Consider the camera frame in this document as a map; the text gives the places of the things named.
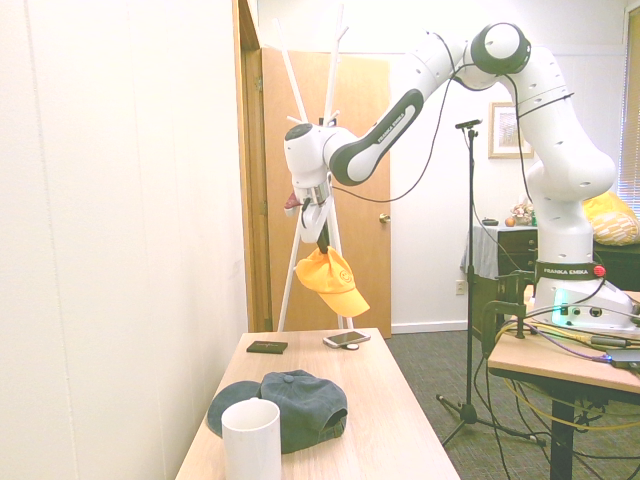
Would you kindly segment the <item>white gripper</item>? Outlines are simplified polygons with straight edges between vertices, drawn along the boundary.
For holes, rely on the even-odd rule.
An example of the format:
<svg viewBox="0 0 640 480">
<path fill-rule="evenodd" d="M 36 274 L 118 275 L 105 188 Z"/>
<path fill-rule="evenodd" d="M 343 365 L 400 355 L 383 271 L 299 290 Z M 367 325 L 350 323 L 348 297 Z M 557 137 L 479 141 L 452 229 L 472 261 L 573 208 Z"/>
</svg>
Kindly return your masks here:
<svg viewBox="0 0 640 480">
<path fill-rule="evenodd" d="M 305 199 L 302 204 L 299 220 L 301 240 L 304 243 L 316 243 L 322 254 L 327 253 L 331 245 L 327 218 L 332 206 L 332 196 L 321 204 L 315 203 L 312 198 Z"/>
</svg>

